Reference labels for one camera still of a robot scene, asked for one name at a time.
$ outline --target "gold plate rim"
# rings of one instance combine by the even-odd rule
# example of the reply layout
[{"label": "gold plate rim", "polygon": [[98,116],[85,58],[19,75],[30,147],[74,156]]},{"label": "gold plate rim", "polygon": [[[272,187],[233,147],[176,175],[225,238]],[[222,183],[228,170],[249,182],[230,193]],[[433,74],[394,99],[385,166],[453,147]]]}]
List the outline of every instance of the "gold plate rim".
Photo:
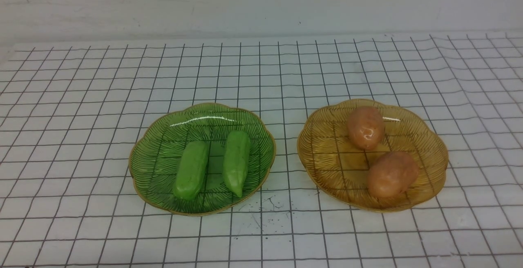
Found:
[{"label": "gold plate rim", "polygon": [[[249,114],[252,114],[254,115],[259,121],[260,123],[263,125],[263,128],[264,130],[269,134],[272,142],[273,142],[273,147],[274,147],[274,151],[273,151],[273,158],[269,164],[269,167],[267,168],[267,173],[265,174],[265,177],[262,179],[262,181],[260,182],[259,186],[254,189],[250,194],[246,195],[243,199],[237,201],[236,203],[232,203],[231,205],[228,205],[227,207],[224,207],[224,208],[221,208],[221,209],[218,209],[218,210],[214,210],[214,211],[211,211],[211,212],[205,212],[205,213],[183,213],[183,212],[178,212],[178,211],[174,211],[174,210],[169,210],[169,209],[166,209],[166,208],[162,208],[158,205],[156,205],[155,203],[152,203],[151,201],[149,201],[148,199],[146,199],[137,189],[137,186],[136,186],[136,181],[134,180],[134,175],[132,173],[132,162],[131,162],[131,157],[132,157],[132,154],[134,153],[134,149],[136,148],[136,146],[145,138],[145,136],[147,135],[147,132],[153,127],[153,125],[155,123],[157,123],[158,121],[160,121],[161,119],[169,116],[169,115],[172,115],[172,114],[177,114],[177,113],[181,113],[181,112],[184,112],[184,111],[187,111],[191,108],[194,108],[194,107],[198,107],[198,106],[202,106],[202,105],[218,105],[218,106],[222,106],[224,108],[228,108],[228,109],[237,109],[237,110],[242,110],[244,111],[245,113],[249,113]],[[144,132],[143,136],[134,144],[134,146],[132,147],[131,149],[131,152],[129,153],[129,158],[128,158],[128,162],[127,162],[127,166],[129,167],[129,173],[131,174],[131,178],[132,178],[132,184],[133,184],[133,187],[134,187],[134,191],[136,192],[136,194],[143,200],[145,201],[146,203],[148,203],[149,205],[155,207],[155,208],[158,208],[160,210],[164,210],[164,211],[167,211],[167,212],[170,212],[171,214],[178,214],[178,215],[182,215],[182,216],[190,216],[190,217],[198,217],[198,216],[206,216],[206,215],[210,215],[210,214],[216,214],[216,213],[219,213],[219,212],[223,212],[229,208],[232,208],[236,205],[238,205],[239,203],[242,203],[243,201],[246,201],[246,199],[250,198],[251,196],[253,196],[258,190],[260,190],[260,188],[262,187],[262,185],[266,182],[267,180],[267,177],[269,177],[269,173],[270,173],[270,169],[273,167],[273,164],[274,164],[274,160],[276,159],[276,140],[274,139],[274,136],[273,134],[267,129],[267,126],[265,125],[265,123],[263,123],[262,119],[254,114],[253,112],[251,112],[250,110],[246,110],[246,109],[243,109],[243,108],[237,108],[237,107],[231,107],[231,106],[227,106],[227,105],[224,105],[224,104],[220,104],[220,103],[210,103],[210,102],[206,102],[206,103],[199,103],[199,104],[195,104],[195,105],[192,105],[190,107],[187,107],[183,110],[176,110],[176,111],[173,111],[173,112],[170,112],[170,113],[167,113],[161,117],[159,117],[158,119],[156,119],[154,122],[151,123],[151,125],[149,125],[149,127],[147,128],[147,130]]]},{"label": "gold plate rim", "polygon": [[308,169],[306,167],[306,162],[304,162],[303,160],[303,153],[300,151],[299,149],[299,144],[301,143],[301,139],[303,138],[303,134],[304,134],[304,131],[305,131],[305,128],[306,128],[306,125],[307,123],[310,121],[311,117],[318,111],[320,110],[323,110],[323,109],[327,109],[327,108],[334,108],[334,107],[338,107],[338,106],[342,106],[343,104],[347,104],[347,103],[354,103],[354,102],[358,102],[358,101],[365,101],[365,102],[370,102],[372,103],[373,105],[377,105],[377,106],[381,106],[381,107],[391,107],[391,108],[398,108],[400,110],[403,110],[403,111],[406,111],[408,112],[410,115],[412,115],[414,118],[418,119],[421,123],[423,123],[424,127],[426,128],[426,130],[432,135],[432,138],[435,138],[437,139],[439,142],[441,142],[441,144],[445,147],[445,166],[439,170],[441,171],[441,173],[443,173],[443,178],[444,180],[446,180],[447,178],[447,166],[448,166],[448,163],[449,163],[449,152],[448,152],[448,148],[447,146],[445,145],[445,143],[443,142],[443,140],[435,133],[433,132],[432,130],[430,130],[430,128],[426,125],[425,121],[423,119],[420,118],[420,116],[418,116],[417,114],[411,112],[410,110],[407,110],[403,107],[400,107],[400,106],[393,106],[393,105],[386,105],[386,104],[383,104],[381,102],[377,102],[373,99],[367,99],[367,98],[353,98],[353,99],[347,99],[347,100],[344,100],[338,104],[335,104],[335,105],[328,105],[328,106],[323,106],[319,109],[316,109],[314,110],[314,112],[312,112],[305,124],[303,125],[303,128],[302,130],[299,132],[299,135],[298,135],[298,138],[297,138],[297,141],[296,141],[296,148],[297,148],[297,154],[299,156],[299,161],[302,163],[303,167],[305,168],[306,172],[307,172],[307,175],[309,176],[309,178],[312,180],[312,182],[320,189],[322,190],[324,193],[326,193],[327,195],[333,197],[334,199],[336,199],[337,201],[341,201],[342,203],[346,203],[348,205],[351,205],[351,206],[354,206],[354,207],[357,207],[361,210],[367,210],[367,211],[372,211],[372,212],[379,212],[379,213],[391,213],[391,212],[401,212],[403,210],[407,210],[407,209],[410,209],[414,206],[417,206],[417,205],[420,205],[421,203],[424,203],[426,201],[429,201],[430,199],[433,199],[436,195],[439,194],[439,192],[441,192],[441,190],[443,189],[443,186],[445,183],[443,183],[439,188],[435,189],[434,191],[434,194],[430,197],[428,197],[427,199],[423,200],[423,201],[420,201],[419,203],[416,203],[414,205],[411,205],[411,206],[407,206],[407,207],[404,207],[404,208],[401,208],[401,207],[398,207],[398,208],[394,208],[394,210],[389,210],[389,209],[377,209],[377,208],[369,208],[369,207],[366,207],[365,205],[361,205],[359,203],[354,203],[354,202],[348,202],[348,201],[344,201],[340,198],[338,198],[337,196],[331,194],[330,192],[328,192],[325,188],[323,188],[318,182],[316,182],[316,179],[312,176],[312,173],[311,173],[311,170]]}]

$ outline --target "cucumber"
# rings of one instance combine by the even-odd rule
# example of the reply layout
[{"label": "cucumber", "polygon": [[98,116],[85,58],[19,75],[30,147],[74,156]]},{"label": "cucumber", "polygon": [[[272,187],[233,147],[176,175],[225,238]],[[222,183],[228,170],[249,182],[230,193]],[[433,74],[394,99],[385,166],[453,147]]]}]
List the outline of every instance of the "cucumber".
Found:
[{"label": "cucumber", "polygon": [[206,142],[191,141],[185,146],[172,187],[176,197],[191,200],[198,195],[203,186],[208,160],[209,145]]},{"label": "cucumber", "polygon": [[243,183],[247,177],[249,164],[249,151],[250,138],[247,133],[234,130],[228,134],[222,175],[227,188],[237,197],[242,197]]}]

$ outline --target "glass plate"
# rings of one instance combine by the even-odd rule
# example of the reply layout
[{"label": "glass plate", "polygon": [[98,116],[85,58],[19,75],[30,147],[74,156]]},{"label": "glass plate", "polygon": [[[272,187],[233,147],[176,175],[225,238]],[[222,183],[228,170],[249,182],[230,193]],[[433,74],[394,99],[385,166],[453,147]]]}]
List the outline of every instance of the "glass plate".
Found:
[{"label": "glass plate", "polygon": [[[359,106],[374,106],[385,120],[385,137],[372,151],[348,140],[347,118]],[[420,167],[407,192],[376,199],[367,190],[369,165],[389,151],[407,151]],[[428,201],[445,184],[449,162],[443,141],[416,114],[370,99],[351,99],[316,110],[297,140],[299,159],[312,181],[327,194],[364,210],[397,212]]]},{"label": "glass plate", "polygon": [[[247,132],[252,143],[241,198],[222,179],[225,142],[231,130]],[[209,142],[209,162],[204,188],[195,199],[185,201],[172,194],[172,186],[183,149],[194,140]],[[275,156],[275,140],[254,113],[204,103],[156,120],[132,149],[129,171],[146,203],[174,214],[201,216],[221,212],[254,194],[267,179]]]}]

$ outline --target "brown potato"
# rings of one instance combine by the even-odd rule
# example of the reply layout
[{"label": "brown potato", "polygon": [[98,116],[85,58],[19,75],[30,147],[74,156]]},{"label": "brown potato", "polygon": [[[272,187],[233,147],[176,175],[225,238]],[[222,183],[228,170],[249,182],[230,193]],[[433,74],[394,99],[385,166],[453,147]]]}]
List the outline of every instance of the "brown potato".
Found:
[{"label": "brown potato", "polygon": [[362,150],[372,150],[383,139],[385,122],[380,111],[371,106],[356,108],[347,119],[349,140]]},{"label": "brown potato", "polygon": [[369,194],[377,198],[401,194],[416,181],[419,171],[416,161],[407,152],[385,153],[369,169]]}]

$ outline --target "white table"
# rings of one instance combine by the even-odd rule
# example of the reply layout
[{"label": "white table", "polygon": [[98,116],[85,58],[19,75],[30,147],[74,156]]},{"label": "white table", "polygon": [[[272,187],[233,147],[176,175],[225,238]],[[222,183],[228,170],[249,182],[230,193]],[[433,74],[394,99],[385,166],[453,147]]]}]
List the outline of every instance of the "white table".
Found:
[{"label": "white table", "polygon": [[[521,267],[522,54],[523,33],[504,32],[15,46],[0,66],[0,266]],[[297,135],[349,98],[441,136],[435,199],[378,214],[317,190]],[[278,156],[241,205],[172,215],[136,195],[127,157],[151,122],[200,102],[260,115]]]}]

